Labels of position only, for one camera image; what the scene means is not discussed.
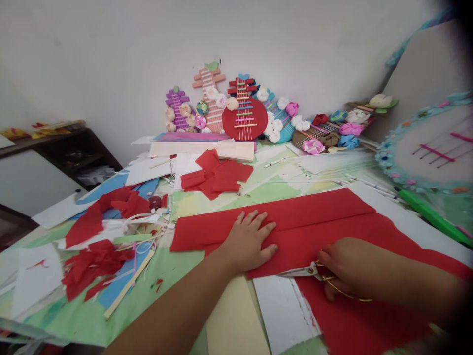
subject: paper craft guitar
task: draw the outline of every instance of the paper craft guitar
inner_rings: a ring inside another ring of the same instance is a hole
[[[237,77],[229,83],[232,88],[228,89],[228,93],[236,94],[239,106],[234,111],[228,108],[223,111],[223,129],[238,141],[256,139],[268,125],[265,106],[249,95],[249,92],[256,90],[254,82],[254,79]]]

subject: beige paper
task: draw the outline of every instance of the beige paper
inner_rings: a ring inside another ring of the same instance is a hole
[[[230,281],[207,320],[209,355],[270,355],[245,276]]]

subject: red paper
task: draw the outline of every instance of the red paper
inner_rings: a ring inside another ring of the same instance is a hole
[[[327,201],[334,208],[327,208]],[[279,250],[269,262],[248,272],[249,278],[307,266],[316,260],[324,245],[343,237],[366,240],[464,278],[472,274],[460,262],[422,249],[401,233],[391,220],[376,213],[348,189],[180,218],[171,251],[205,249],[208,255],[225,240],[241,210],[248,214],[255,209],[260,213],[268,212],[267,222],[277,223],[262,248],[276,243]],[[429,331],[428,322],[413,311],[347,297],[338,297],[335,303],[329,303],[323,292],[323,282],[298,278],[297,283],[311,305],[333,355],[380,354]]]

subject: right hand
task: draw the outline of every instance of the right hand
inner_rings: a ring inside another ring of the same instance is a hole
[[[356,297],[392,302],[403,287],[403,271],[412,260],[357,238],[342,238],[320,250],[318,260],[336,279],[341,291]],[[325,283],[325,295],[334,301],[339,292]]]

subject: paper flower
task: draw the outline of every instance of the paper flower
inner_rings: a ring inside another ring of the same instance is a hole
[[[230,110],[230,111],[235,111],[240,104],[238,103],[238,100],[234,97],[229,97],[225,103],[225,106]]]
[[[322,123],[327,123],[328,121],[329,121],[329,117],[327,115],[319,114],[315,116],[314,120],[312,121],[312,124],[314,126],[318,126]]]
[[[384,94],[377,94],[370,100],[370,106],[375,108],[385,108],[389,107],[393,100],[392,96],[387,96]]]
[[[290,102],[286,106],[286,112],[289,116],[294,117],[299,112],[299,104],[295,102]]]
[[[356,124],[356,123],[345,123],[340,127],[340,134],[342,135],[356,135],[359,136],[361,131],[363,130],[363,126]]]
[[[347,111],[335,111],[332,113],[332,116],[330,116],[330,122],[337,123],[337,122],[343,122],[344,119],[348,116]]]
[[[341,148],[354,149],[360,145],[360,140],[355,135],[341,136],[338,146]]]
[[[268,111],[268,121],[273,122],[274,121],[274,113]]]
[[[176,118],[176,114],[173,108],[168,107],[168,109],[166,110],[166,118],[170,122],[174,121],[174,119]]]
[[[227,100],[227,97],[225,94],[218,94],[217,98],[215,99],[215,104],[217,105],[218,108],[225,108],[225,101]]]
[[[184,117],[189,117],[189,115],[191,114],[191,107],[189,106],[189,104],[183,103],[181,104],[181,106],[179,106],[179,112]]]
[[[280,110],[285,110],[288,104],[289,104],[289,100],[285,97],[279,98],[279,100],[277,101],[277,107]]]
[[[309,154],[319,154],[325,150],[325,146],[318,139],[309,139],[302,145],[302,149]]]
[[[268,136],[268,139],[270,140],[271,143],[278,143],[279,140],[281,139],[281,134],[279,132],[272,132]]]
[[[274,129],[275,132],[281,132],[283,127],[284,127],[284,124],[281,122],[281,120],[274,120],[272,123],[272,128]]]
[[[336,146],[340,140],[340,135],[337,132],[330,132],[326,136],[319,138],[319,140],[326,147]]]
[[[291,125],[298,131],[307,131],[310,128],[310,122],[302,121],[301,115],[291,118]]]
[[[207,94],[209,100],[215,100],[218,97],[218,91],[214,87],[209,87],[206,89],[205,93]]]
[[[177,127],[174,123],[172,123],[171,121],[168,121],[166,122],[166,129],[169,131],[169,132],[175,132]]]
[[[268,100],[268,90],[266,88],[260,88],[256,93],[256,98],[261,102],[266,102]]]
[[[186,123],[189,125],[189,127],[195,127],[196,126],[196,119],[194,115],[189,115],[189,117],[186,118]]]
[[[196,115],[195,116],[196,120],[196,127],[199,129],[205,128],[207,126],[207,119],[203,116]]]
[[[370,117],[369,113],[364,112],[360,109],[354,109],[348,113],[348,116],[345,118],[345,121],[350,123],[361,124],[365,122]]]

